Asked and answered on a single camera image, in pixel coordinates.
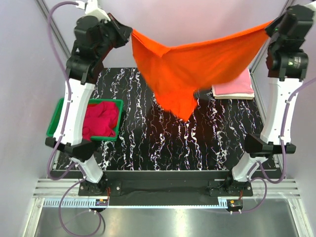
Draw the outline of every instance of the orange cloth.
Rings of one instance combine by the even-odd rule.
[[[133,56],[161,107],[188,120],[197,105],[193,93],[237,78],[267,40],[264,28],[269,23],[177,47],[166,47],[133,30]]]

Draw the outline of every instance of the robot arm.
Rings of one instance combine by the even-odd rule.
[[[94,143],[82,139],[83,120],[98,76],[104,69],[104,58],[113,48],[122,47],[129,41],[132,29],[99,8],[97,0],[76,2],[78,8],[85,10],[86,16],[77,21],[74,30],[76,40],[66,64],[72,94],[65,131],[61,134],[69,103],[67,89],[58,127],[54,136],[48,137],[45,143],[54,147],[62,136],[58,150],[67,153],[72,161],[81,166],[88,182],[96,184],[100,190],[105,190],[105,176],[95,160]]]
[[[306,76],[308,56],[300,47],[316,19],[315,11],[316,2],[289,7],[266,28],[271,37],[266,61],[271,90],[267,120],[260,135],[247,134],[244,144],[246,152],[223,185],[227,192],[249,187],[248,181],[259,167],[259,162],[282,154],[281,139],[287,154],[293,154],[296,150],[291,144],[290,128],[297,96],[290,102],[283,137],[280,137],[281,125],[288,97],[303,84]]]

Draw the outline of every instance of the cable connector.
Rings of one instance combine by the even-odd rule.
[[[76,3],[78,3],[78,6],[76,6],[76,8],[85,10],[85,6],[86,6],[85,2],[83,2],[83,1],[76,1]]]

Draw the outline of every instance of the green plastic tray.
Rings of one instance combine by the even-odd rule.
[[[119,115],[118,115],[118,123],[117,126],[114,128],[114,132],[116,134],[115,137],[98,137],[98,136],[92,136],[91,140],[94,141],[116,141],[118,136],[119,136],[119,123],[120,123],[120,118],[122,115],[122,110],[123,110],[123,101],[122,100],[111,100],[111,99],[90,99],[89,100],[89,104],[99,104],[103,101],[112,101],[115,102],[118,109],[119,109]],[[46,135],[48,137],[52,137],[54,135],[54,132],[57,129],[58,123],[59,123],[59,119],[60,119],[60,115],[61,115],[61,110],[63,108],[63,103],[64,103],[64,98],[60,99],[57,103],[55,112],[53,114],[53,117],[50,121],[50,124],[48,126]]]

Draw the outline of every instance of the black marble table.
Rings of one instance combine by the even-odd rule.
[[[198,107],[187,122],[164,111],[136,68],[105,69],[93,98],[122,99],[124,113],[116,142],[101,142],[103,170],[226,170],[241,158],[247,133],[263,123],[255,100],[215,100],[196,94]],[[64,154],[55,170],[65,170]]]

